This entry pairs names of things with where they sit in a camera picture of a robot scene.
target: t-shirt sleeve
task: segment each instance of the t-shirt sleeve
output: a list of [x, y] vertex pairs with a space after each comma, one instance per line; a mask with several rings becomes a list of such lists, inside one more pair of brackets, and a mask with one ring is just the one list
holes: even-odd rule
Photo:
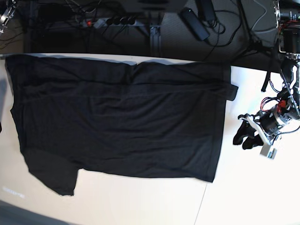
[[38, 149], [23, 153], [29, 172], [59, 195], [74, 195], [78, 168], [67, 159]]

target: white table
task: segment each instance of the white table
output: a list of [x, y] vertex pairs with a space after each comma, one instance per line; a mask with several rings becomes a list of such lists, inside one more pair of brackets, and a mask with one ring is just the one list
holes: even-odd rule
[[[94, 54], [33, 54], [78, 57], [136, 64], [183, 60]], [[0, 200], [41, 215], [80, 225], [292, 225], [300, 224], [299, 133], [285, 136], [275, 160], [259, 155], [260, 148], [243, 151], [233, 146], [241, 125], [237, 116], [255, 113], [265, 96], [260, 92], [264, 71], [232, 67], [232, 84], [239, 86], [227, 102], [224, 139], [214, 183], [183, 179], [141, 179], [80, 170], [75, 196], [59, 196], [29, 174], [19, 151], [10, 109], [12, 93], [4, 60], [4, 110], [0, 134]], [[272, 75], [280, 85], [279, 75]]]

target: table surface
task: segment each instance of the table surface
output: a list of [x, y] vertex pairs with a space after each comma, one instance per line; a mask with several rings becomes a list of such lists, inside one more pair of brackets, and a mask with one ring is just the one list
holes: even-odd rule
[[[189, 63], [123, 55], [32, 55], [131, 65], [143, 61], [168, 65]], [[79, 225], [299, 225], [299, 132], [286, 135], [277, 143], [275, 160], [260, 156], [260, 148], [244, 151], [232, 145], [241, 125], [238, 115], [255, 113], [264, 97], [275, 95], [270, 87], [266, 93], [260, 91], [265, 73], [232, 67], [232, 84], [239, 86], [239, 91], [236, 99], [226, 105], [221, 156], [213, 183], [192, 178], [130, 178], [80, 170], [75, 195], [62, 197], [28, 172], [10, 114], [13, 96], [5, 60], [0, 60], [0, 120], [3, 127], [0, 134], [0, 200]], [[275, 86], [281, 86], [278, 74], [272, 74], [272, 80]]]

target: dark floor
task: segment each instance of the dark floor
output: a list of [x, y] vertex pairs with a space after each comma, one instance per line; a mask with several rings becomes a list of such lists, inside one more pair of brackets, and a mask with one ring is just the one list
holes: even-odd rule
[[[212, 0], [215, 10], [230, 10], [238, 13], [237, 7], [230, 0]], [[268, 28], [275, 27], [276, 20], [273, 8], [273, 0], [258, 0], [267, 8], [266, 16], [257, 24], [255, 30], [265, 30]], [[251, 27], [260, 15], [264, 13], [264, 9], [255, 3], [253, 0], [242, 0], [246, 16], [248, 19], [249, 26]], [[187, 7], [192, 8], [197, 14], [197, 8], [195, 0], [188, 0]], [[219, 44], [228, 42], [233, 31], [238, 27], [239, 20], [233, 14], [217, 12], [217, 17], [226, 26], [226, 32], [220, 35]], [[10, 31], [1, 36], [1, 39], [9, 38], [16, 33], [19, 33], [20, 29], [13, 29], [17, 27], [17, 21], [11, 22]], [[105, 36], [110, 39], [113, 34], [116, 33], [120, 28], [109, 28], [105, 33]], [[276, 31], [272, 31], [266, 34], [261, 34], [259, 37], [264, 39], [263, 43], [266, 46], [272, 46], [274, 42]], [[23, 51], [22, 36], [18, 37], [20, 41], [11, 43], [0, 53], [20, 53]], [[199, 42], [190, 34], [186, 26], [182, 23], [177, 14], [167, 13], [164, 16], [162, 28], [162, 53], [164, 58], [175, 58], [184, 60], [202, 61], [206, 55], [211, 51], [212, 47], [208, 46], [205, 42]], [[211, 32], [209, 40], [212, 44], [217, 41], [217, 35]], [[118, 45], [124, 46], [125, 51], [121, 51], [119, 47], [113, 45], [105, 45], [101, 42], [92, 43], [89, 47], [90, 53], [107, 53], [107, 54], [131, 54], [131, 55], [143, 55], [149, 56], [150, 51], [145, 43], [145, 37], [137, 32], [134, 28], [128, 28], [124, 30], [114, 40]], [[227, 47], [215, 48], [207, 61], [228, 61], [232, 59], [237, 53], [241, 52], [247, 45], [248, 39], [244, 28], [242, 27], [234, 37], [232, 43]], [[75, 52], [85, 52], [84, 44], [79, 42], [69, 43], [68, 49], [66, 45], [54, 46], [50, 45], [46, 49], [37, 48], [35, 52], [72, 52], [73, 49], [77, 49]], [[268, 66], [268, 58], [256, 54], [237, 60], [235, 62], [237, 66], [243, 66], [248, 68], [256, 68], [266, 70]]]

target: black t-shirt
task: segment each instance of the black t-shirt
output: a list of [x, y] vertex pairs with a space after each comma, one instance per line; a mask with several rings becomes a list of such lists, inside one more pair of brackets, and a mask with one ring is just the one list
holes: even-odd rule
[[79, 169], [214, 180], [226, 100], [238, 89], [229, 65], [28, 55], [6, 63], [21, 153], [58, 194], [74, 194]]

